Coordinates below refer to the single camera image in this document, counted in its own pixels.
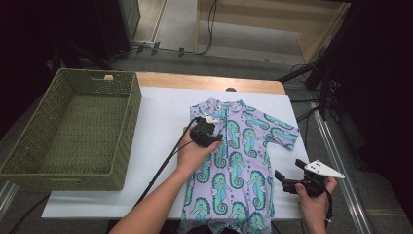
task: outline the wicker basket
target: wicker basket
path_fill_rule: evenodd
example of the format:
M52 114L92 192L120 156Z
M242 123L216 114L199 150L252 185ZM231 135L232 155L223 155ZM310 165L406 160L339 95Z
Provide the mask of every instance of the wicker basket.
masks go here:
M121 190L140 101L133 72L61 69L0 176L32 191Z

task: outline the floor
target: floor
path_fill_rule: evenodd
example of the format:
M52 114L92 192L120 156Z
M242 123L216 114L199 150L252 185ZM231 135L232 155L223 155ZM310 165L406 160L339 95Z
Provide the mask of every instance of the floor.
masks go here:
M144 3L144 0L139 1L141 9L145 8ZM157 4L158 10L162 9L163 1L158 1ZM168 11L168 4L165 6L165 11ZM156 10L148 10L148 12L152 12L153 15L160 13ZM152 18L161 19L162 16L160 18L159 16L161 15L152 16ZM115 69L131 71L274 80L297 68L293 65L303 63L299 47L291 33L225 24L216 24L215 26L214 44L206 56L185 55L179 58L174 52L159 52L155 56L151 56L150 50L144 50L140 54L126 55L112 65ZM148 37L142 36L135 39L140 42L150 42L155 35L156 41L162 42L161 47L162 45L183 46L185 48L192 46L193 49L198 47L200 50L208 42L205 23L200 26L200 37L197 44L194 43L194 40L188 39L184 45L179 45L183 42L179 40L179 33L168 32L168 28L167 24L160 23L160 31L154 33L151 29L146 29ZM319 91L308 92L304 89L301 82L305 79L305 77L297 77L297 79L284 84L290 99L308 99L317 96ZM32 107L9 130L8 134L1 139L0 163L4 162L37 103L34 102ZM313 104L303 102L294 103L292 106L296 116L300 116L312 108ZM302 131L302 137L307 139L310 161L320 159L327 165L334 165L334 157L339 157L343 170L348 176L347 180L340 182L340 186L333 194L334 217L333 222L329 224L328 232L343 234L413 233L412 225L395 198L391 185L374 172L362 172L356 168L352 149L347 143L339 123L333 118L333 114L327 112L327 122L321 121L316 113L310 116L308 122L303 120L298 123L301 130L307 129L307 131ZM332 141L325 138L325 128L328 129ZM0 178L0 185L5 183L6 180ZM349 184L354 190L353 198L345 195L347 193L346 184ZM7 197L6 195L10 196L10 194L6 194L5 190L0 190L0 202L4 201L2 199ZM0 203L0 208L9 207L4 214L0 213L1 233L10 231L19 218L45 195L45 193L33 193L19 189L10 204ZM365 214L364 218L355 217L354 212L352 212L354 207L352 202L355 197L356 200L359 200L361 213ZM106 231L107 220L43 219L40 217L43 207L44 204L34 210L21 226L19 233L84 233L85 230L88 230L89 233L105 233ZM364 224L357 224L358 220L364 221ZM275 221L275 225L280 233L303 233L299 220L278 220ZM168 223L164 227L165 233L174 233L173 227L173 224Z

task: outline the shirt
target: shirt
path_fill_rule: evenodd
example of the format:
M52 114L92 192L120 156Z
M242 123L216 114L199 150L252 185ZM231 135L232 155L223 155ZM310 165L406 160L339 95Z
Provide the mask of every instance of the shirt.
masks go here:
M265 114L242 100L209 100L190 108L191 119L205 113L218 120L214 135L221 145L206 156L187 181L180 233L208 225L240 233L271 233L274 216L273 176L268 142L292 150L299 129Z

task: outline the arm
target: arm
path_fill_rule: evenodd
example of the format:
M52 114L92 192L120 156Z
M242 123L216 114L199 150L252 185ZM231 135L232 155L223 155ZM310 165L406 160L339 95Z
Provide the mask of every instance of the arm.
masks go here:
M190 141L188 131L179 147ZM215 142L209 148L201 148L192 142L182 148L172 174L122 218L110 233L159 233L183 184L219 144Z
M327 178L325 188L329 193L334 191L337 181L333 177ZM301 213L303 214L304 223L306 224L310 234L325 234L324 216L327 209L327 195L325 193L315 198L310 198L303 184L295 184L295 189L300 197L298 202Z

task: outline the gray floor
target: gray floor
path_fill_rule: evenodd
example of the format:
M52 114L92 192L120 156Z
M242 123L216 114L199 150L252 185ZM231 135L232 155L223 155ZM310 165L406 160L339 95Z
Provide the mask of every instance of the gray floor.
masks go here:
M211 75L223 77L237 77L245 79L277 79L290 72L291 66L275 64L263 61L251 61L245 59L222 58L211 56L186 55L178 58L177 53L158 52L150 56L150 51L145 50L140 54L130 54L122 57L112 64L116 69L130 71L154 71L183 73L195 75ZM307 99L308 92L304 90L301 83L291 80L285 84L285 89L290 99ZM0 141L0 163L2 163L10 151L24 125L28 121L33 108L21 117L12 127L9 133ZM301 115L311 108L309 103L294 103L293 109L296 116ZM380 175L375 173L364 173L358 171L353 160L350 149L341 127L330 118L328 112L328 126L334 141L345 163L348 179L357 188L357 195L361 199L368 219L376 233L413 233L412 226L397 199L391 186ZM303 120L299 123L302 137L305 137L305 124ZM307 132L307 151L310 160L320 159L331 165L324 141L321 137L319 126L315 116L309 119ZM5 216L0 221L0 233L8 233L19 218L44 197L46 193L33 193L19 189ZM357 233L354 221L349 212L349 207L340 187L333 194L334 217L328 227L329 233ZM19 233L105 233L106 220L55 220L43 219L41 213L44 205L36 209L23 223ZM297 220L276 221L275 225L281 233L301 233L301 225Z

